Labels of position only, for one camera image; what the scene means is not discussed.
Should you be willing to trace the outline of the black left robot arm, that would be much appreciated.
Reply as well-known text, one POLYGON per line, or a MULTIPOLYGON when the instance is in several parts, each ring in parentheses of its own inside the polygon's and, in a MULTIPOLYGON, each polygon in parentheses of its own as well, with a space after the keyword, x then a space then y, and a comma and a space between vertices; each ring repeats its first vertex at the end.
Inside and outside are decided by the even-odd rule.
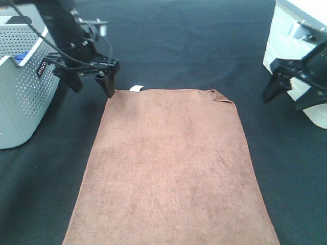
POLYGON ((53 74, 74 92, 82 89, 81 75, 94 75, 108 98, 115 93, 114 76, 120 69, 118 60, 98 53, 91 36, 72 13, 73 1, 34 1, 58 54, 50 54, 46 62, 54 64, 53 74))

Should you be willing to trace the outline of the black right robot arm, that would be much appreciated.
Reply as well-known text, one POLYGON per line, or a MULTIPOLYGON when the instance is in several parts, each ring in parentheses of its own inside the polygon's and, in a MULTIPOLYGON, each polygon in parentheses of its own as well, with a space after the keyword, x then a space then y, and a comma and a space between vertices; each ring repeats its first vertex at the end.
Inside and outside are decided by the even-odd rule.
POLYGON ((276 58, 270 64, 270 68, 272 77, 262 93, 264 103, 290 91, 292 78, 297 78, 310 86, 296 99, 296 110, 326 103, 326 42, 318 44, 301 59, 276 58))

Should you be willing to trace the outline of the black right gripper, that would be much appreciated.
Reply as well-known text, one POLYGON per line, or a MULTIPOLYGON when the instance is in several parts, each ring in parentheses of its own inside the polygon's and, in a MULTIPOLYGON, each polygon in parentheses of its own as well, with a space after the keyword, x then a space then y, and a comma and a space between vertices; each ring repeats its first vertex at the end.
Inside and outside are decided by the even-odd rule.
POLYGON ((318 84, 318 63, 318 58, 274 59, 270 64, 272 77, 262 93, 263 102, 268 103, 278 95, 291 90, 290 79, 295 77, 311 86, 295 101, 296 110, 326 104, 326 89, 319 89, 318 84))

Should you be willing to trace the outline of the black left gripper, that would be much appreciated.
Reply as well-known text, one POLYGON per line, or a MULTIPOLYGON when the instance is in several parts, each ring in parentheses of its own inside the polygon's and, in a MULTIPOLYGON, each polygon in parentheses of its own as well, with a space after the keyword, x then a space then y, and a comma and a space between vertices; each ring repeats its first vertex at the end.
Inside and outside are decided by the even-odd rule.
POLYGON ((94 43, 85 40, 82 43, 69 43, 68 46, 55 48, 44 60, 53 64, 53 74, 60 83, 66 84, 75 93, 83 85, 78 75, 96 75, 95 81, 103 88, 108 98, 115 94, 115 75, 120 70, 120 63, 97 52, 94 43))

